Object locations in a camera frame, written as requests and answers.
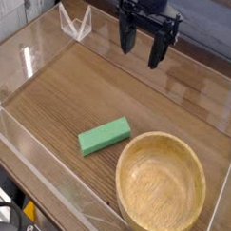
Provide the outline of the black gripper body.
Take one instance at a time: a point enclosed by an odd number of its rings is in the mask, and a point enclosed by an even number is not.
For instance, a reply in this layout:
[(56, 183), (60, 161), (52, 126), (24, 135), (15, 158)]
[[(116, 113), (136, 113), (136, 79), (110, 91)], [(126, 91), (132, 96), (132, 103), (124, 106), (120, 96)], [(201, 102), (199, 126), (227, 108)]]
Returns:
[(150, 33), (161, 30), (175, 37), (183, 20), (169, 5), (169, 0), (119, 0), (118, 12), (123, 10), (134, 17), (136, 27)]

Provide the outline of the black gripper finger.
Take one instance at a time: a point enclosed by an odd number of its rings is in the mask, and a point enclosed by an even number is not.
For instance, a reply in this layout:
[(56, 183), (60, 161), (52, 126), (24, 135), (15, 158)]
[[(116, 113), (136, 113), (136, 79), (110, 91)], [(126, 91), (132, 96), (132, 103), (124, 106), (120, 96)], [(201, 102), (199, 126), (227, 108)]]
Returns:
[(128, 54), (135, 46), (137, 28), (134, 23), (134, 17), (123, 10), (120, 10), (119, 12), (119, 21), (121, 48), (124, 54)]
[(159, 30), (154, 35), (154, 43), (149, 54), (148, 66), (154, 69), (164, 59), (168, 49), (168, 37), (165, 32)]

